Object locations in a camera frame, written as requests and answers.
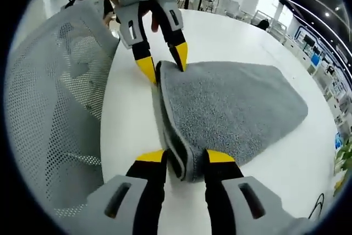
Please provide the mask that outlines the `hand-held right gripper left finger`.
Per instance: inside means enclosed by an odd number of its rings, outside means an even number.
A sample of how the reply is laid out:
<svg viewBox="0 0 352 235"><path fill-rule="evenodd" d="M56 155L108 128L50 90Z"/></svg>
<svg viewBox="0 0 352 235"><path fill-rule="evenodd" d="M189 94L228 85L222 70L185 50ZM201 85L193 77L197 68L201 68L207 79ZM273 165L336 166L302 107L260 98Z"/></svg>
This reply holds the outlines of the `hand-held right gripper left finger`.
<svg viewBox="0 0 352 235"><path fill-rule="evenodd" d="M85 234L157 234L166 171L167 152L149 152L90 194Z"/></svg>

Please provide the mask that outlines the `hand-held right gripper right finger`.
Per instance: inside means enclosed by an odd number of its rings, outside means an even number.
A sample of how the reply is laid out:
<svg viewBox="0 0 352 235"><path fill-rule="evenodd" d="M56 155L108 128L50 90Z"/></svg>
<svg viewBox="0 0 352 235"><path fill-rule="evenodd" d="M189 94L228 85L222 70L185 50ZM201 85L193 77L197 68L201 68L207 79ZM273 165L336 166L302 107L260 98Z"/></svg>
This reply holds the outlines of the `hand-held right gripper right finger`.
<svg viewBox="0 0 352 235"><path fill-rule="evenodd" d="M231 156L206 150L203 167L212 234L301 234L301 219L256 178L244 176Z"/></svg>

